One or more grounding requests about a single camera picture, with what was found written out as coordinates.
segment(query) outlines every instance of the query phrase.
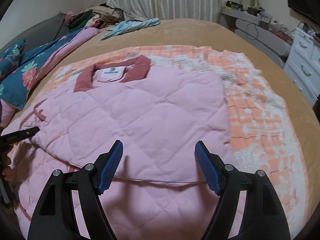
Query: metal screw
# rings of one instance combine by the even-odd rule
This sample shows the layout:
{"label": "metal screw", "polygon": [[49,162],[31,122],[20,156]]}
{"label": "metal screw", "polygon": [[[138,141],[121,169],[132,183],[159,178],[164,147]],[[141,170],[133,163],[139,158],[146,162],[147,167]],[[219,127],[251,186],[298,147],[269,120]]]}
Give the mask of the metal screw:
{"label": "metal screw", "polygon": [[224,168],[225,168],[227,171],[232,171],[232,170],[233,170],[233,166],[230,165],[230,164],[225,165]]}
{"label": "metal screw", "polygon": [[86,166],[85,166],[85,169],[87,170],[87,171],[91,171],[92,169],[94,168],[94,166],[93,166],[93,164],[87,164]]}
{"label": "metal screw", "polygon": [[55,170],[52,174],[53,174],[54,176],[59,176],[60,173],[61,173],[60,170]]}
{"label": "metal screw", "polygon": [[258,175],[259,175],[260,177],[263,177],[265,174],[266,174],[266,173],[265,173],[264,171],[258,170]]}

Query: quilted jacket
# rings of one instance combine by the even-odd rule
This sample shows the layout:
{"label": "quilted jacket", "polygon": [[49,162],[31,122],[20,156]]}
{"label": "quilted jacket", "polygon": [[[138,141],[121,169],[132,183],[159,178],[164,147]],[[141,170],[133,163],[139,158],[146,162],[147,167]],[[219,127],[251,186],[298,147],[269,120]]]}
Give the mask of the quilted jacket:
{"label": "quilted jacket", "polygon": [[[103,68],[119,66],[126,69],[120,81],[101,82]],[[5,130],[40,128],[14,153],[16,191],[29,216],[54,169],[68,172],[93,163],[119,139],[124,154],[110,189],[100,197],[117,238],[201,238],[218,197],[195,160],[196,142],[236,165],[217,74],[150,67],[140,56],[89,67],[46,97]],[[80,233],[88,237],[76,194],[74,202]],[[27,236],[29,221],[19,209],[16,213]],[[237,212],[231,236],[241,217]]]}

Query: blue gripper pad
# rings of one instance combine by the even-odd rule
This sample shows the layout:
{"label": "blue gripper pad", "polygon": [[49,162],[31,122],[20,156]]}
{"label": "blue gripper pad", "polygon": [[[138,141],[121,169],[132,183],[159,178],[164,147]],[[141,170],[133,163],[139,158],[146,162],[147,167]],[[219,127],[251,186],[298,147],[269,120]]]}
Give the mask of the blue gripper pad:
{"label": "blue gripper pad", "polygon": [[122,154],[123,144],[119,141],[100,174],[100,184],[97,188],[100,194],[103,194],[103,192],[110,187],[111,181],[122,158]]}
{"label": "blue gripper pad", "polygon": [[200,168],[205,177],[205,180],[208,183],[209,189],[214,191],[217,195],[220,195],[221,187],[219,185],[218,172],[214,168],[209,157],[207,156],[205,149],[202,147],[202,145],[199,142],[196,143],[195,153],[196,153],[196,159],[200,165]]}

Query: pile of clothes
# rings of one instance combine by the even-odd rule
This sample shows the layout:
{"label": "pile of clothes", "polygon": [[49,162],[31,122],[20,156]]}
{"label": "pile of clothes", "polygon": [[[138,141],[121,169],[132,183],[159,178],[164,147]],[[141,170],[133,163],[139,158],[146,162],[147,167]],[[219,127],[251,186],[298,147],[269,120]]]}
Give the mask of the pile of clothes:
{"label": "pile of clothes", "polygon": [[104,3],[99,6],[90,7],[77,16],[73,12],[68,12],[65,19],[69,31],[73,32],[85,26],[102,29],[122,22],[124,15],[121,9],[111,8]]}

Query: drawer handle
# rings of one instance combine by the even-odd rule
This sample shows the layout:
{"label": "drawer handle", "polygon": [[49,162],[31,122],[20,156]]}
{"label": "drawer handle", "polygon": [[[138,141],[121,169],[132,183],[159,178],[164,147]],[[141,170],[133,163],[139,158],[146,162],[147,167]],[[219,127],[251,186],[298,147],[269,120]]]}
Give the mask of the drawer handle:
{"label": "drawer handle", "polygon": [[308,47],[306,44],[303,44],[302,41],[299,41],[299,42],[300,42],[300,46],[303,47],[304,49]]}
{"label": "drawer handle", "polygon": [[[293,83],[294,83],[294,84],[296,83],[296,80],[295,80],[295,79],[293,80]],[[298,88],[299,88],[300,92],[302,92],[302,88],[300,88],[300,87],[298,87]]]}
{"label": "drawer handle", "polygon": [[307,77],[311,76],[311,73],[310,73],[308,70],[305,70],[305,69],[304,69],[304,65],[303,65],[303,64],[301,64],[301,69],[302,69],[302,72],[303,72]]}

